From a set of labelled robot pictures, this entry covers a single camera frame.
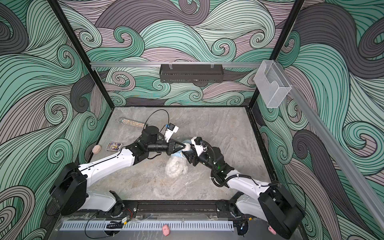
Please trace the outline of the white teddy bear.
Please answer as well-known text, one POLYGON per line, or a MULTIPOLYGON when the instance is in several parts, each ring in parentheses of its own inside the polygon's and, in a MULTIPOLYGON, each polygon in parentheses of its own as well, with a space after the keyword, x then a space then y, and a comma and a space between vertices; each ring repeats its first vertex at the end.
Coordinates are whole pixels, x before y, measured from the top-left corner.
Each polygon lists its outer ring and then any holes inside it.
POLYGON ((165 173, 170 178, 176 178, 185 175, 188 172, 187 158, 171 157, 165 166, 165 173))

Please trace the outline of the light blue fleece hoodie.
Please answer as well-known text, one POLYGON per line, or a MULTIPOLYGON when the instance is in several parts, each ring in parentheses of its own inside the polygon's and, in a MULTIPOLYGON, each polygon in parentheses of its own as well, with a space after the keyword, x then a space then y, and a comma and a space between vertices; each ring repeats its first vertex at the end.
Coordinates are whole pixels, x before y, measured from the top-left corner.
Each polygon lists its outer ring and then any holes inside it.
POLYGON ((186 158, 184 156, 184 153, 191 154, 194 152, 194 150, 192 149, 193 145, 191 140, 185 140, 182 143, 185 145, 185 147, 182 150, 172 154, 171 157, 186 158))

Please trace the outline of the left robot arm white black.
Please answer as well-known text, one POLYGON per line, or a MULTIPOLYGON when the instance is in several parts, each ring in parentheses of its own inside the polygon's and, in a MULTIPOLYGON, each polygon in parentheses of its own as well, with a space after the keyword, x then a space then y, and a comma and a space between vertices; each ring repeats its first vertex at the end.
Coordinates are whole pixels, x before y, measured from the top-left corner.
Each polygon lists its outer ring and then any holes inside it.
POLYGON ((166 153, 168 156, 182 151, 186 145, 171 139, 172 130, 166 130, 162 139, 155 126, 142 130, 142 134, 132 144, 121 149, 110 157, 76 165, 65 165, 50 189, 50 195, 58 206, 62 216, 71 215, 79 210, 94 210, 119 217, 125 208, 123 200, 114 191, 101 194, 90 191, 91 185, 102 178, 123 168, 131 167, 148 159, 150 153, 166 153))

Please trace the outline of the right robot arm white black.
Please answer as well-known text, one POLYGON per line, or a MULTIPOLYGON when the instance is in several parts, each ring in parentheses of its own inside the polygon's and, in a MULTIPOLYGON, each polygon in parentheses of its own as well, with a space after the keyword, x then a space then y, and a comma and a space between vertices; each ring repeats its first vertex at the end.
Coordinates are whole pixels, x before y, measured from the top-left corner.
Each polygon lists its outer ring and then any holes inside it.
POLYGON ((266 183, 241 174, 225 162, 221 150, 194 145, 182 151, 187 161, 208 167, 210 179, 218 187, 238 191, 229 207, 236 218, 256 217, 269 224, 270 232, 288 240, 304 219, 305 210, 281 183, 266 183))

